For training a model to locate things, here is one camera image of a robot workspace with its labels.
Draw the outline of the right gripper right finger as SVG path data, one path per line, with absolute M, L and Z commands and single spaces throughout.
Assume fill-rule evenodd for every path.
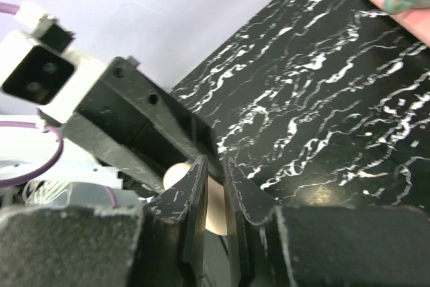
M 410 206 L 282 206 L 223 160 L 233 286 L 428 286 L 429 218 Z

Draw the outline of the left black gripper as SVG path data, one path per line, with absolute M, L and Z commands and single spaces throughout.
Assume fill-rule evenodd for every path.
M 222 181 L 213 129 L 138 70 L 116 57 L 84 95 L 62 135 L 144 188 L 163 192 L 163 175 L 176 163 L 208 159 Z

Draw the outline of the beige earbud charging case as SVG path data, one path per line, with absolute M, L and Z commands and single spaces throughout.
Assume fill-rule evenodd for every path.
M 167 190 L 176 184 L 190 168 L 191 164 L 188 163 L 177 163 L 168 168 L 163 176 L 164 188 Z M 208 176 L 206 229 L 216 235 L 227 236 L 224 188 L 210 175 Z

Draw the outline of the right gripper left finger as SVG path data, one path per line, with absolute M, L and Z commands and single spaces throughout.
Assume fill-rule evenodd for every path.
M 1 211 L 2 286 L 200 286 L 208 161 L 144 206 Z

